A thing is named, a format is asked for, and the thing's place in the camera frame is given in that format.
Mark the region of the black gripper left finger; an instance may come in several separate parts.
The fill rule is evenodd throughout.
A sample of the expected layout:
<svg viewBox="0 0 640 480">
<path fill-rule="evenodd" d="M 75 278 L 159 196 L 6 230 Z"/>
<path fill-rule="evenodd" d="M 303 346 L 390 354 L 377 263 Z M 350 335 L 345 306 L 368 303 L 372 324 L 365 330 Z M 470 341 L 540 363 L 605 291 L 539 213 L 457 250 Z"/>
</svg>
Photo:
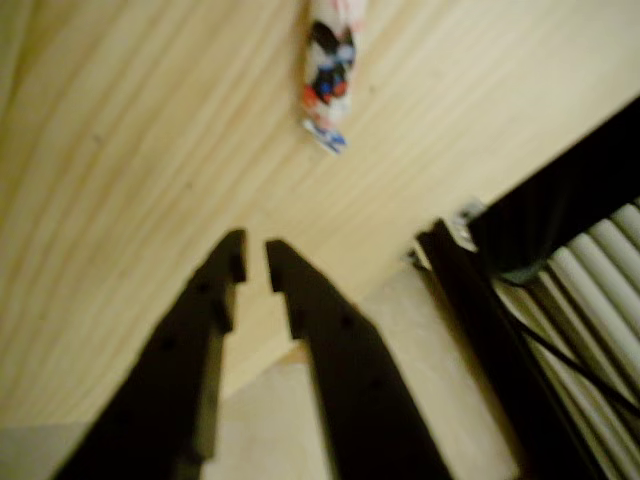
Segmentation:
<svg viewBox="0 0 640 480">
<path fill-rule="evenodd" d="M 246 280 L 246 232 L 227 232 L 150 335 L 57 479 L 198 479 L 214 456 L 224 338 Z"/>
</svg>

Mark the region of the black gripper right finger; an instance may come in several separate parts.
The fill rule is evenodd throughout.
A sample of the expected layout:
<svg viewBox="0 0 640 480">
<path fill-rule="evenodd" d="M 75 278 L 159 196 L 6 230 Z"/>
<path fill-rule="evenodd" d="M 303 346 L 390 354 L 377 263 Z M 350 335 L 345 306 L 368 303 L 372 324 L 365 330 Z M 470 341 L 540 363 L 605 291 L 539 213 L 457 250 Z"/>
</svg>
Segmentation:
<svg viewBox="0 0 640 480">
<path fill-rule="evenodd" d="M 374 324 L 281 239 L 265 244 L 272 289 L 310 358 L 336 479 L 449 479 L 451 473 Z"/>
</svg>

